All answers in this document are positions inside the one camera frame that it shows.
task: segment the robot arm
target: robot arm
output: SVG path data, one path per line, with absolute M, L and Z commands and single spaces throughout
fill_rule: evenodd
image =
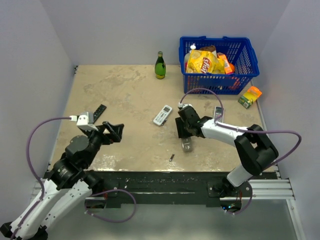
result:
M 239 130 L 262 131 L 258 125 L 239 127 L 230 124 L 216 124 L 212 117 L 199 117 L 190 104 L 185 104 L 178 111 L 180 117 L 175 119 L 178 137 L 197 136 L 215 139 L 236 147 L 241 165 L 232 170 L 215 190 L 231 194 L 252 176 L 257 176 L 279 155 L 276 147 L 264 133 L 243 133 Z
M 94 126 L 93 115 L 88 112 L 70 117 L 71 121 L 77 122 L 77 126 L 85 135 L 75 136 L 65 148 L 60 160 L 54 164 L 48 179 L 44 182 L 43 198 L 40 199 L 40 192 L 21 216 L 0 227 L 5 237 L 18 240 L 46 240 L 47 228 L 52 228 L 77 203 L 93 191 L 102 188 L 102 179 L 93 171 L 85 170 L 93 162 L 101 145 L 121 141 L 124 125 L 103 122 L 100 126 Z

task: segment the white wall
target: white wall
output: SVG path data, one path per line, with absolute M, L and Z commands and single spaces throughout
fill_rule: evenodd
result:
M 320 1 L 291 0 L 260 55 L 261 109 L 267 128 L 301 133 L 300 147 L 280 165 L 290 177 L 308 240 L 320 236 Z M 295 137 L 271 136 L 288 150 Z
M 181 36 L 250 38 L 262 51 L 289 0 L 41 0 L 74 64 L 177 64 Z
M 29 204 L 35 179 L 25 157 L 28 134 L 40 121 L 63 114 L 72 79 L 72 63 L 42 4 L 0 0 L 0 225 Z M 44 126 L 32 142 L 39 174 L 58 127 Z

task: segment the black remote control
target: black remote control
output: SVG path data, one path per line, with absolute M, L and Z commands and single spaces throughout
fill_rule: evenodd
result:
M 100 104 L 100 106 L 93 113 L 93 123 L 95 123 L 101 114 L 107 109 L 107 106 Z

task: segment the blue plastic basket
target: blue plastic basket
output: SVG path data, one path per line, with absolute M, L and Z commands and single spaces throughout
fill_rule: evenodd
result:
M 229 63 L 235 66 L 233 74 L 186 73 L 184 66 L 185 55 L 190 46 L 196 49 L 214 45 L 217 53 L 226 55 Z M 237 95 L 253 77 L 260 74 L 258 60 L 250 40 L 246 37 L 207 38 L 206 36 L 180 38 L 179 61 L 183 74 L 184 93 L 195 88 L 206 88 L 216 94 Z M 210 94 L 208 91 L 196 91 L 193 94 Z

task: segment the black metal base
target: black metal base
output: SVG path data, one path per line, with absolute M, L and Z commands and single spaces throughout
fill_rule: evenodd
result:
M 220 198 L 214 185 L 229 172 L 134 172 L 96 171 L 104 180 L 104 188 L 124 189 L 132 193 L 138 204 L 163 205 L 206 205 L 220 207 Z M 275 172 L 265 172 L 253 179 L 277 179 Z M 243 197 L 249 197 L 247 183 L 240 186 Z M 88 206 L 99 205 L 90 200 Z M 107 196 L 107 208 L 120 208 L 121 204 L 132 204 L 132 199 L 123 192 L 113 192 Z
M 2 224 L 2 226 L 0 226 L 0 232 L 2 233 L 2 235 L 5 238 L 11 238 L 11 236 L 12 236 L 12 231 L 11 231 L 11 226 L 10 226 L 11 223 L 12 223 L 12 221 L 6 222 L 6 223 Z

